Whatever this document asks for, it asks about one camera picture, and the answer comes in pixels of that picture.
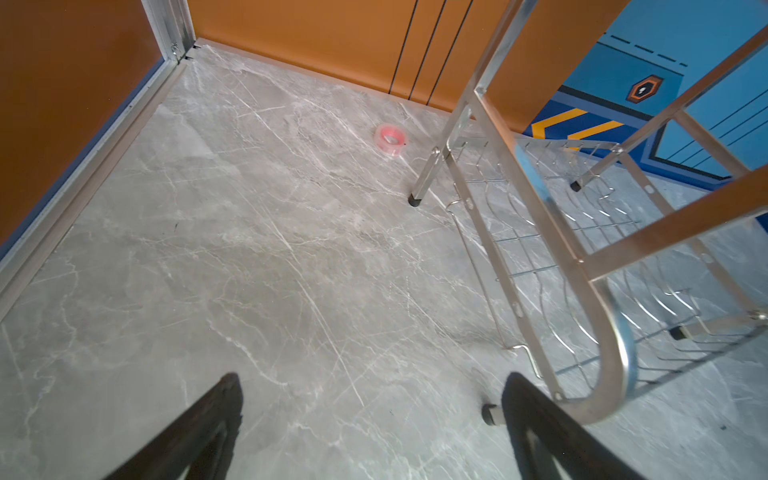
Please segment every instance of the orange hexagon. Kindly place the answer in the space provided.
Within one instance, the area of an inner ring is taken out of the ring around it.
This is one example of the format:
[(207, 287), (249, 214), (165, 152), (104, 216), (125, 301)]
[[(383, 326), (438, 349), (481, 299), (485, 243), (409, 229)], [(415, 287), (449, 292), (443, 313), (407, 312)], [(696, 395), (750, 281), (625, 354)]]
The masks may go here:
[(638, 83), (632, 85), (627, 100), (634, 104), (639, 104), (646, 98), (653, 97), (654, 94), (659, 91), (662, 81), (664, 81), (664, 79), (659, 78), (656, 75), (651, 75), (644, 80), (640, 80)]

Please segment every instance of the marble floor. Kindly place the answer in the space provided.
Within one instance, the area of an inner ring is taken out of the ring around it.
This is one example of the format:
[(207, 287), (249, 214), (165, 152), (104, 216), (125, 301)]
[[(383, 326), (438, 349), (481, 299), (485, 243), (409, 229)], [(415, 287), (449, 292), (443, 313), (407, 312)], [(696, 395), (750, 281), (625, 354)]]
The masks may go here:
[[(498, 346), (445, 172), (406, 202), (446, 116), (194, 57), (0, 323), (0, 478), (101, 478), (229, 371), (228, 478), (519, 478), (479, 409), (529, 363)], [(402, 158), (372, 146), (384, 122)], [(764, 478), (766, 366), (757, 339), (590, 430), (648, 478)]]

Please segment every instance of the dark blue wall stripe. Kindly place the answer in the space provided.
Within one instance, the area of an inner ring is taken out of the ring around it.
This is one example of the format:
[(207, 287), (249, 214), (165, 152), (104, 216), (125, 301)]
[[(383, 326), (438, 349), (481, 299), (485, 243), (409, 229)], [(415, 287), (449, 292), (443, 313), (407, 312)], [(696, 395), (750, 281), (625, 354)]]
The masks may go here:
[(51, 198), (53, 198), (54, 195), (56, 195), (56, 192), (58, 192), (58, 189), (61, 188), (61, 185), (64, 184), (65, 181), (69, 178), (70, 175), (72, 175), (72, 172), (74, 172), (74, 169), (80, 165), (80, 163), (85, 159), (85, 157), (88, 155), (88, 153), (93, 149), (93, 147), (96, 145), (96, 143), (101, 139), (101, 137), (104, 136), (104, 133), (109, 129), (109, 127), (112, 126), (115, 120), (118, 119), (120, 114), (125, 110), (125, 108), (128, 106), (128, 104), (131, 103), (131, 101), (136, 97), (136, 95), (139, 93), (139, 90), (141, 90), (149, 81), (150, 78), (152, 78), (152, 75), (160, 68), (160, 66), (165, 62), (165, 60), (161, 57), (157, 63), (150, 68), (149, 72), (144, 76), (144, 78), (141, 79), (139, 82), (139, 85), (137, 85), (136, 88), (127, 96), (127, 98), (121, 103), (118, 108), (115, 110), (115, 112), (112, 114), (111, 117), (109, 117), (109, 120), (107, 120), (106, 123), (101, 127), (101, 129), (96, 133), (96, 135), (91, 139), (91, 141), (88, 142), (88, 145), (83, 148), (83, 150), (80, 152), (80, 154), (74, 159), (74, 161), (67, 167), (67, 170), (56, 180), (56, 182), (51, 186), (51, 188), (48, 189), (47, 192), (45, 192), (45, 195), (43, 195), (43, 198), (40, 199), (40, 201), (35, 205), (35, 208), (32, 209), (32, 212), (27, 215), (27, 217), (22, 221), (22, 224), (19, 225), (16, 230), (11, 234), (11, 236), (2, 244), (0, 245), (0, 260), (5, 257), (5, 255), (8, 253), (8, 251), (13, 247), (13, 244), (16, 243), (16, 241), (22, 236), (22, 234), (29, 228), (31, 223), (35, 221), (35, 218), (42, 212), (43, 208), (45, 208), (45, 205), (48, 204), (49, 201), (51, 201)]

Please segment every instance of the metal rack leg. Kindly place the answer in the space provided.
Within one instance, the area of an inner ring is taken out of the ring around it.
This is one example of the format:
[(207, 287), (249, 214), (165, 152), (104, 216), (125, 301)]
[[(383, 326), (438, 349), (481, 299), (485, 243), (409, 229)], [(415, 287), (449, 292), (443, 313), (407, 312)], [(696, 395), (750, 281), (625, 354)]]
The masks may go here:
[(456, 109), (448, 119), (448, 123), (440, 135), (438, 146), (432, 149), (427, 165), (424, 166), (422, 174), (419, 175), (419, 179), (416, 181), (410, 197), (408, 197), (408, 203), (411, 204), (411, 207), (418, 207), (422, 202), (422, 199), (427, 194), (427, 190), (429, 190), (429, 186), (432, 185), (432, 181), (435, 179), (438, 166), (451, 153), (454, 141), (469, 121), (469, 108), (466, 102), (463, 101), (463, 98), (459, 101), (459, 105), (456, 105)]

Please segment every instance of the roll of tape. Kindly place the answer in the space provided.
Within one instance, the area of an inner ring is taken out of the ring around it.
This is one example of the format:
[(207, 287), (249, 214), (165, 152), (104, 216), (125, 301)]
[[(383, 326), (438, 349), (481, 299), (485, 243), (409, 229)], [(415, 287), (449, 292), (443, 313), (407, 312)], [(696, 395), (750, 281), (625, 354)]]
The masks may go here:
[(382, 124), (376, 128), (373, 141), (382, 153), (397, 157), (408, 144), (408, 136), (395, 125)]

